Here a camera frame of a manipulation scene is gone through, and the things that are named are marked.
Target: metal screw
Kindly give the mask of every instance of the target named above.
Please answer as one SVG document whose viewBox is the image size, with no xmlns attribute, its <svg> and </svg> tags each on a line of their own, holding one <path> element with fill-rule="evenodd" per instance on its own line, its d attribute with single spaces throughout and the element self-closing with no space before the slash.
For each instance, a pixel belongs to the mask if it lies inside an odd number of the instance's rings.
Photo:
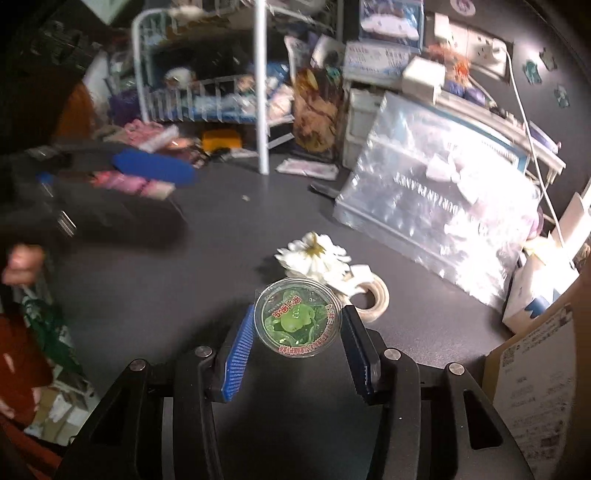
<svg viewBox="0 0 591 480">
<path fill-rule="evenodd" d="M 146 360 L 142 360 L 138 358 L 129 364 L 129 369 L 132 372 L 141 372 L 144 368 L 146 368 Z"/>
<path fill-rule="evenodd" d="M 198 357 L 201 357 L 201 358 L 207 358 L 212 353 L 213 353 L 212 348 L 207 345 L 201 345 L 195 349 L 195 355 L 197 355 Z"/>
<path fill-rule="evenodd" d="M 401 353 L 395 348 L 388 348 L 384 352 L 384 357 L 386 357 L 388 360 L 400 360 L 401 356 Z"/>
<path fill-rule="evenodd" d="M 466 370 L 463 365 L 460 364 L 449 364 L 449 371 L 454 375 L 462 375 Z"/>
</svg>

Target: clear plastic bag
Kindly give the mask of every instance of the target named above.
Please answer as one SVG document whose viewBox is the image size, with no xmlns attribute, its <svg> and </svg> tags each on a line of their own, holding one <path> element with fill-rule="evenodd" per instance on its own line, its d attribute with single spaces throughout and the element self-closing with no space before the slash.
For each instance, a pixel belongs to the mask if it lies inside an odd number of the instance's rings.
<svg viewBox="0 0 591 480">
<path fill-rule="evenodd" d="M 500 310 L 540 199 L 523 154 L 387 93 L 335 217 Z"/>
</svg>

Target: container lid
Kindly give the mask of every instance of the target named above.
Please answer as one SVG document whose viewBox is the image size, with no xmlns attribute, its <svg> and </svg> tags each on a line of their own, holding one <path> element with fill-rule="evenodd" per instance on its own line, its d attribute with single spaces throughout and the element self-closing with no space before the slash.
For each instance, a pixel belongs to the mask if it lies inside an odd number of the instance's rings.
<svg viewBox="0 0 591 480">
<path fill-rule="evenodd" d="M 269 285 L 255 305 L 258 336 L 284 356 L 304 358 L 327 348 L 340 331 L 341 305 L 332 291 L 307 278 Z"/>
</svg>

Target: person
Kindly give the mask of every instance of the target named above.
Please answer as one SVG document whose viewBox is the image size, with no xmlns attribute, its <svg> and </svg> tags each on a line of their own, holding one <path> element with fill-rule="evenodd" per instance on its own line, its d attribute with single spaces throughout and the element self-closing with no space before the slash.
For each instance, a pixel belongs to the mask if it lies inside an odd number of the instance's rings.
<svg viewBox="0 0 591 480">
<path fill-rule="evenodd" d="M 18 309 L 8 305 L 12 298 L 6 293 L 9 291 L 7 287 L 35 283 L 44 258 L 43 249 L 38 245 L 16 245 L 11 249 L 2 271 L 3 308 L 0 314 L 0 429 L 39 480 L 53 476 L 61 457 L 27 436 L 22 429 L 33 422 L 41 387 L 50 385 L 53 375 Z"/>
</svg>

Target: orange object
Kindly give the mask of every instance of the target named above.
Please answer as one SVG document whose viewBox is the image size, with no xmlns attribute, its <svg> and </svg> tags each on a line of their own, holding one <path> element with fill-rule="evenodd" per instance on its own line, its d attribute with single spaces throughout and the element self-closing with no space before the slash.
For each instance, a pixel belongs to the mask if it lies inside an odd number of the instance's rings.
<svg viewBox="0 0 591 480">
<path fill-rule="evenodd" d="M 229 128 L 209 130 L 203 133 L 201 147 L 206 153 L 212 153 L 220 148 L 242 148 L 242 138 L 235 130 Z"/>
</svg>

